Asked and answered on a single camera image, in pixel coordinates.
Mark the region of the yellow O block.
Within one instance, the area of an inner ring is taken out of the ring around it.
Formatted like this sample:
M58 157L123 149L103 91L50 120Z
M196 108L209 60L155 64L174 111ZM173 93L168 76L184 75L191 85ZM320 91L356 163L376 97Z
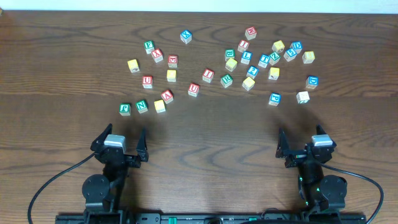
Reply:
M168 82L176 82L177 80L177 71L176 70L167 70L167 81Z

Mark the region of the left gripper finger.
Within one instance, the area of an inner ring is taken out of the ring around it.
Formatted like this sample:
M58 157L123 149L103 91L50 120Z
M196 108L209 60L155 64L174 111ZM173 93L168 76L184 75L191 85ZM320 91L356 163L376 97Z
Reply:
M147 162L149 160L149 153L146 144L146 129L144 128L141 132L139 141L136 146L137 155L140 157L141 161Z
M93 152L102 152L106 148L104 142L109 134L112 133L113 125L109 123L105 130L91 143L90 150Z

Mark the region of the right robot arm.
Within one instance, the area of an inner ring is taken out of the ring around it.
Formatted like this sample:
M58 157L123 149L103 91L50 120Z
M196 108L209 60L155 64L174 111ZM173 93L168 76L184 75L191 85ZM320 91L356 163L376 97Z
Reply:
M317 134L303 149L293 150L279 129L276 158L285 159L285 167L298 169L298 189L306 202L300 216L307 222L342 223L340 210L345 208L347 181L336 175L325 175L322 166L332 159L336 143L318 125Z

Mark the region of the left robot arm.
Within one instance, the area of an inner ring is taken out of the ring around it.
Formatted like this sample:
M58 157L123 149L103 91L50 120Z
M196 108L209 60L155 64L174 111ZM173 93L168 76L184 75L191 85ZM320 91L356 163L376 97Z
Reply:
M130 168L140 168L149 160L146 131L142 130L136 155L126 154L126 138L112 133L112 124L91 143L94 157L104 164L102 174L89 176L82 186L85 198L84 223L134 223L129 211L119 207Z

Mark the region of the green R block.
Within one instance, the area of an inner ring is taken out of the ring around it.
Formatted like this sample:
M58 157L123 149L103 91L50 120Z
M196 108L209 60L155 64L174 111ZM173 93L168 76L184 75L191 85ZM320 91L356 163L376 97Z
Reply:
M226 75L221 77L220 82L224 88L227 88L233 83L233 78L230 74L227 73Z

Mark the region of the yellow C block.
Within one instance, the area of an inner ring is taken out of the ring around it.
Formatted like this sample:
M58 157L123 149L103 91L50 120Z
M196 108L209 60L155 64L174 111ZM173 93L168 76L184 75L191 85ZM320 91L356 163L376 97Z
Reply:
M163 100L154 101L154 106L157 113L163 113L166 111L165 103Z

